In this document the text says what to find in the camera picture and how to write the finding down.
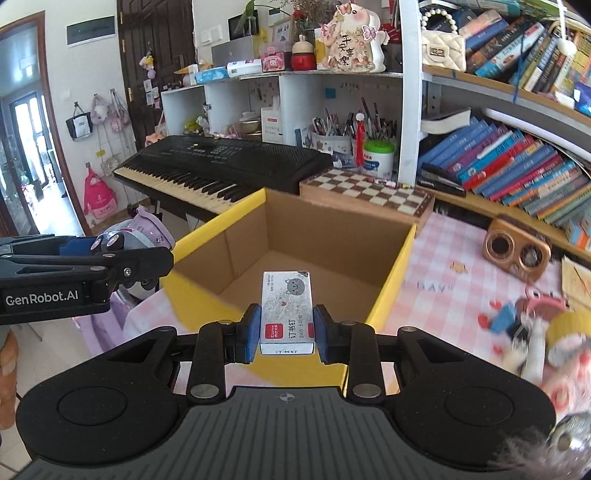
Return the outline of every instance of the toy figure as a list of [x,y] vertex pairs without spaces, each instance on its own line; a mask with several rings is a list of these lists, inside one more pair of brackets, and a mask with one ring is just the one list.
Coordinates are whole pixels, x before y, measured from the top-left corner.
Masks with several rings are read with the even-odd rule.
[[322,25],[321,41],[328,47],[323,65],[336,72],[385,70],[381,45],[388,34],[380,29],[379,16],[360,5],[339,5],[333,19]]

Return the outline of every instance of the glass door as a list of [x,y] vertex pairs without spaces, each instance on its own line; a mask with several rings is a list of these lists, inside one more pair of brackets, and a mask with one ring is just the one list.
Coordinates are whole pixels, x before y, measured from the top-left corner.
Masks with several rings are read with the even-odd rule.
[[0,112],[0,225],[7,236],[39,233],[22,191],[21,179],[8,143]]
[[18,132],[19,148],[23,157],[27,159],[29,180],[33,184],[39,180],[43,188],[49,183],[44,166],[50,163],[37,95],[32,93],[21,98],[12,103],[11,108],[15,130]]

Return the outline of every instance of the label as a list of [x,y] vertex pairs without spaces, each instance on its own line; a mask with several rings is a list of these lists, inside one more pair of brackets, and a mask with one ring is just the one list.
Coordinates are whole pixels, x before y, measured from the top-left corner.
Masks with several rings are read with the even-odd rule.
[[38,312],[83,305],[84,294],[78,283],[7,288],[2,301],[6,313]]

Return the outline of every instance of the electronic keyboard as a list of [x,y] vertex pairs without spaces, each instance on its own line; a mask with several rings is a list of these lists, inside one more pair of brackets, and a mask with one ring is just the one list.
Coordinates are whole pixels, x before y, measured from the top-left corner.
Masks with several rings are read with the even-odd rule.
[[172,135],[114,172],[119,181],[201,220],[267,187],[299,193],[299,182],[332,165],[316,150],[247,140]]

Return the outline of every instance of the doorway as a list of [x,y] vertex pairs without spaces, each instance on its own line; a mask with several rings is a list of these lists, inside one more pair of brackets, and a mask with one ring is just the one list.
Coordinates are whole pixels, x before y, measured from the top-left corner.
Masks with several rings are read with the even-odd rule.
[[90,234],[51,110],[44,24],[42,12],[0,28],[2,236]]

